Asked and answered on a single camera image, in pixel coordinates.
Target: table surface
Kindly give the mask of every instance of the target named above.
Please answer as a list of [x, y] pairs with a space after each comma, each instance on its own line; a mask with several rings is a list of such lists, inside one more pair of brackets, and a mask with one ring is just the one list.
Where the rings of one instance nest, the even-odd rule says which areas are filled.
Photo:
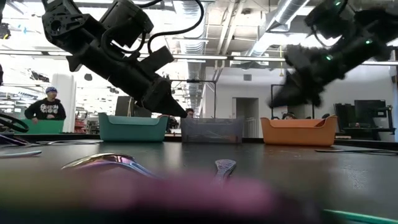
[[[335, 149], [363, 149], [333, 146]], [[315, 147], [263, 144], [107, 143], [7, 147], [4, 152], [42, 150], [39, 157], [2, 159], [0, 169], [61, 168], [97, 153], [132, 155], [154, 172], [215, 172], [217, 159], [234, 159], [235, 176], [265, 180], [305, 197], [327, 198], [331, 209], [398, 219], [398, 158], [369, 154], [321, 153]]]

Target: plastic bin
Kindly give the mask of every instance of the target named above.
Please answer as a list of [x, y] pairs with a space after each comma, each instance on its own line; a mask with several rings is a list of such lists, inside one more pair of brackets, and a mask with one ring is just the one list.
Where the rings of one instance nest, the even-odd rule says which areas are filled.
[[99, 136], [103, 141], [161, 142], [164, 140], [168, 117], [139, 118], [98, 113], [98, 119]]
[[331, 146], [335, 141], [337, 116], [327, 119], [261, 118], [266, 144], [296, 146]]
[[182, 142], [242, 143], [244, 118], [181, 119]]
[[398, 224], [398, 220], [392, 220], [389, 218], [381, 218], [374, 217], [370, 215], [363, 215], [358, 213], [351, 212], [342, 212], [342, 211], [334, 211], [334, 210], [326, 210], [326, 212], [330, 212], [337, 217], [340, 217], [342, 220], [345, 220], [348, 224]]
[[63, 129], [63, 121], [54, 120], [38, 120], [37, 124], [33, 124], [30, 119], [23, 119], [23, 122], [28, 125], [29, 131], [26, 133], [19, 134], [60, 134]]

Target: black hoodie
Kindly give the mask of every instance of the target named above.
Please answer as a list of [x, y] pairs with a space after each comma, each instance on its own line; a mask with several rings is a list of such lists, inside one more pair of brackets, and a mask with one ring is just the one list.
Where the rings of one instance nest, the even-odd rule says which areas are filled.
[[44, 98], [43, 100], [36, 101], [25, 110], [25, 117], [27, 119], [47, 119], [47, 115], [49, 114], [55, 117], [54, 120], [64, 120], [67, 117], [65, 109], [58, 99], [50, 102]]

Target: metal railing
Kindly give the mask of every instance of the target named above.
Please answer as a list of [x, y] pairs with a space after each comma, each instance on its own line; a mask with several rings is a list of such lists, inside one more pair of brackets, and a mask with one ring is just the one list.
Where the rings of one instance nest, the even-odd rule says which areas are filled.
[[243, 126], [244, 138], [258, 138], [258, 122], [256, 118], [246, 118]]

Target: clear plastic bin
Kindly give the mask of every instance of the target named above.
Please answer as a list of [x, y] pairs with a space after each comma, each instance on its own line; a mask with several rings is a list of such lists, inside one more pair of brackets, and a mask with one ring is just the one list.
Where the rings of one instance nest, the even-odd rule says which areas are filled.
[[182, 142], [242, 143], [244, 117], [181, 119]]

